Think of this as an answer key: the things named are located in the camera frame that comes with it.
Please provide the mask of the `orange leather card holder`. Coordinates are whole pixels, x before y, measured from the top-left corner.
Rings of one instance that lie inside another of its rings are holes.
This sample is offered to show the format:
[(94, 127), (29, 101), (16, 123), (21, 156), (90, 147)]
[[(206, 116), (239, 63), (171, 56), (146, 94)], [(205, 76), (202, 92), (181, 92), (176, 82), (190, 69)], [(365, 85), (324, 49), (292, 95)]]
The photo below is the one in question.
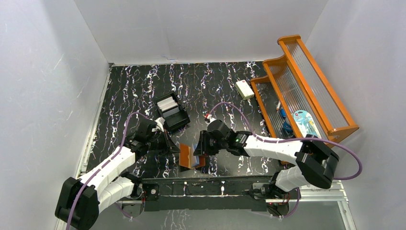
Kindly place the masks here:
[(194, 147), (180, 144), (179, 165), (188, 169), (198, 169), (205, 167), (204, 156), (194, 156)]

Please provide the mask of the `black card tray box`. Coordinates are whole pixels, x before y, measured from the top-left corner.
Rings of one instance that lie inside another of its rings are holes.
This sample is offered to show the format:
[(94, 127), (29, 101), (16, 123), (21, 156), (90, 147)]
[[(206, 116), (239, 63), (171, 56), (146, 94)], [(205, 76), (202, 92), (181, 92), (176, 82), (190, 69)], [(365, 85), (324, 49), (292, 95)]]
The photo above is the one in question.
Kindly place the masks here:
[[(170, 110), (167, 110), (165, 112), (162, 112), (158, 108), (157, 102), (161, 101), (163, 99), (166, 99), (168, 97), (171, 97), (171, 96), (176, 100), (176, 102), (178, 103), (178, 106), (174, 107)], [(190, 117), (189, 117), (187, 111), (185, 110), (185, 108), (183, 107), (183, 105), (181, 104), (181, 101), (179, 100), (176, 92), (171, 91), (170, 93), (167, 93), (163, 96), (155, 98), (154, 104), (158, 110), (160, 117), (162, 117), (165, 120), (164, 128), (168, 132), (174, 132), (179, 129), (182, 129), (190, 123)]]

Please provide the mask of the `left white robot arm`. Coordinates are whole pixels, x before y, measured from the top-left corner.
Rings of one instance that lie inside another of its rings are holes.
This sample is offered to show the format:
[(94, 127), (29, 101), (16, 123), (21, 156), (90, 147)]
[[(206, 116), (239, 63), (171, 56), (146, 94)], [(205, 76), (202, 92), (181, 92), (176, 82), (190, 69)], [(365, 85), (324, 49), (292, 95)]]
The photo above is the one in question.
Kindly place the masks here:
[(77, 230), (88, 230), (100, 213), (120, 199), (146, 200), (152, 187), (127, 168), (148, 153), (165, 155), (177, 147), (164, 128), (165, 119), (142, 119), (136, 132), (125, 135), (121, 144), (102, 163), (79, 178), (69, 177), (62, 185), (55, 217)]

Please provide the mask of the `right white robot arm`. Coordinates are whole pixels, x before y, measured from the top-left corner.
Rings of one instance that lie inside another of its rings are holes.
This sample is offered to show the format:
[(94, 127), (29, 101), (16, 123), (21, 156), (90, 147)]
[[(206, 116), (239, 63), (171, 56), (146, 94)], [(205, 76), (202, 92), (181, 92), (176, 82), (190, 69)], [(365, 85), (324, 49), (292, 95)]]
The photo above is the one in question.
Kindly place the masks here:
[(234, 131), (223, 121), (214, 120), (199, 135), (195, 156), (216, 155), (221, 150), (235, 156), (266, 157), (293, 164), (272, 177), (270, 194), (283, 198), (289, 191), (304, 185), (329, 189), (339, 156), (324, 142), (311, 135), (298, 140), (270, 138), (249, 131)]

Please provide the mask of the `stack of white cards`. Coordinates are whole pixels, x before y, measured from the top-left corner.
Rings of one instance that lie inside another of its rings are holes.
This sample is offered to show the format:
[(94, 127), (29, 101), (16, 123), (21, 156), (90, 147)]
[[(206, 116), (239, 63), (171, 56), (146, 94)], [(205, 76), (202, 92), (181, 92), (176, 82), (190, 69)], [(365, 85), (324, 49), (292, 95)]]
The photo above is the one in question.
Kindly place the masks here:
[(178, 103), (176, 102), (176, 100), (171, 96), (168, 97), (166, 99), (163, 99), (161, 101), (157, 102), (158, 108), (162, 111), (165, 112), (167, 110), (170, 110), (174, 107), (178, 106)]

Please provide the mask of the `white rectangular box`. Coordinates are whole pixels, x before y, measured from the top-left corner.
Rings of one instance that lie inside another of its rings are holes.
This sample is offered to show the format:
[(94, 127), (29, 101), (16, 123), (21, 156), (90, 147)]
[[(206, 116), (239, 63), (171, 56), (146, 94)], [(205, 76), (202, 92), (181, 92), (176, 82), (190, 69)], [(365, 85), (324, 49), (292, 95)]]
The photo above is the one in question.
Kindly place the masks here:
[(243, 100), (248, 100), (254, 97), (254, 92), (246, 80), (240, 80), (235, 83), (235, 87)]

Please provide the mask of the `blue item on shelf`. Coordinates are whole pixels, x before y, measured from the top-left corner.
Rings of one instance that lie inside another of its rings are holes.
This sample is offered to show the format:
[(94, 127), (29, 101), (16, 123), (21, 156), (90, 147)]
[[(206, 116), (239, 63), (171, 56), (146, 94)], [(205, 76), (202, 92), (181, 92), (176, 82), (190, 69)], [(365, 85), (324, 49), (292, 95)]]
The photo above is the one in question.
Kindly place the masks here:
[(293, 129), (289, 122), (289, 119), (287, 118), (287, 113), (283, 108), (280, 109), (280, 115), (283, 118), (283, 124), (282, 124), (283, 130), (285, 130), (286, 133), (288, 133), (290, 136), (292, 136)]

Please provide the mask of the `orange wooden shelf rack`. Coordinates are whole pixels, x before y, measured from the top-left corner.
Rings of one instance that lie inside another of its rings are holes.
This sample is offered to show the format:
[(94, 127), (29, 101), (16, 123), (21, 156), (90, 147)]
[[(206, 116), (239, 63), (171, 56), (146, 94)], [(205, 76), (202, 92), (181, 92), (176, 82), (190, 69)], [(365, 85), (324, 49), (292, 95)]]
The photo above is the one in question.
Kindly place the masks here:
[[(311, 114), (321, 137), (339, 143), (359, 129), (343, 102), (299, 35), (278, 39), (283, 55), (266, 59), (264, 77), (250, 81), (266, 127), (273, 138), (303, 137), (293, 119), (297, 110)], [(282, 128), (283, 118), (276, 110), (278, 101), (293, 129), (290, 136)]]

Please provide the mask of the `blue blister pack item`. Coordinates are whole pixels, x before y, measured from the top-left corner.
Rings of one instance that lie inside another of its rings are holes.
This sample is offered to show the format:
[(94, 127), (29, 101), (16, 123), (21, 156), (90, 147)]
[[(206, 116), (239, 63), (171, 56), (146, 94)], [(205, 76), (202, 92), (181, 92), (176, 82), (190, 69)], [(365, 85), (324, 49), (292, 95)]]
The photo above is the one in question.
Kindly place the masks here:
[(315, 121), (309, 112), (305, 110), (297, 110), (293, 113), (293, 119), (303, 137), (306, 137), (307, 135), (313, 135), (317, 138), (321, 137)]

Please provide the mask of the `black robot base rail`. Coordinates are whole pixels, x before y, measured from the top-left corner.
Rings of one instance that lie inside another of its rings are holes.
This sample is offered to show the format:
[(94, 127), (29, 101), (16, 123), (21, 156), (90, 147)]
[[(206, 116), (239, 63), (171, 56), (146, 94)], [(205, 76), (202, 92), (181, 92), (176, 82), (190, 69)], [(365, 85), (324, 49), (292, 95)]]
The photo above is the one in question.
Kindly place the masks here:
[(145, 210), (176, 209), (267, 211), (270, 204), (283, 204), (287, 196), (273, 194), (271, 177), (219, 176), (192, 178), (144, 178)]

